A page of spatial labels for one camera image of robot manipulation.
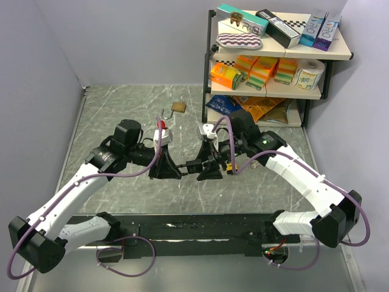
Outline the yellow padlock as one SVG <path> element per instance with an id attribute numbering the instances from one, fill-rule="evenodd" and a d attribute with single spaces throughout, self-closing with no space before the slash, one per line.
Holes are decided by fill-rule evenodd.
<path id="1" fill-rule="evenodd" d="M 238 170 L 239 170 L 238 164 L 232 164 L 231 162 L 226 164 L 226 173 L 228 175 L 232 175 Z"/>

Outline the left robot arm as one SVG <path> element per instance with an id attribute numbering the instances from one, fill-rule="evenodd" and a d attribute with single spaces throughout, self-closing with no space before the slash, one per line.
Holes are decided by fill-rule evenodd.
<path id="1" fill-rule="evenodd" d="M 121 242 L 121 223 L 116 217 L 101 212 L 78 224 L 69 224 L 78 208 L 113 178 L 135 178 L 162 159 L 162 153 L 172 140 L 165 122 L 157 119 L 153 147 L 140 143 L 142 126 L 131 119 L 122 120 L 113 135 L 93 149 L 76 174 L 46 204 L 27 218 L 16 216 L 8 226 L 13 251 L 7 264 L 10 279 L 16 276 L 12 263 L 17 255 L 41 274 L 52 271 L 73 250 L 93 243 L 108 245 Z"/>

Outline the black padlock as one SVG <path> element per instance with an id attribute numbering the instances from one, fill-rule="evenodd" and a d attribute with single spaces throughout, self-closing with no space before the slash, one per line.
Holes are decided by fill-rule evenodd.
<path id="1" fill-rule="evenodd" d="M 179 164 L 176 166 L 176 168 L 186 168 L 188 174 L 201 173 L 203 171 L 202 161 L 200 159 L 195 159 L 187 161 L 184 164 Z"/>

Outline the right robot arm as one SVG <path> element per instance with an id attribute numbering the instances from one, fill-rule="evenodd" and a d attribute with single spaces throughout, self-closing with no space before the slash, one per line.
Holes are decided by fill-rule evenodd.
<path id="1" fill-rule="evenodd" d="M 197 157 L 198 181 L 222 179 L 222 171 L 237 175 L 235 158 L 245 154 L 248 161 L 256 161 L 287 181 L 314 208 L 309 212 L 279 211 L 265 228 L 266 237 L 280 242 L 286 235 L 308 235 L 327 247 L 335 248 L 358 223 L 365 224 L 365 237 L 353 244 L 362 246 L 370 238 L 371 229 L 362 209 L 362 197 L 355 191 L 346 192 L 319 174 L 278 134 L 261 131 L 252 116 L 243 109 L 222 116 L 226 121 L 229 138 L 220 142 L 217 126 L 203 123 L 198 126 L 202 147 Z"/>

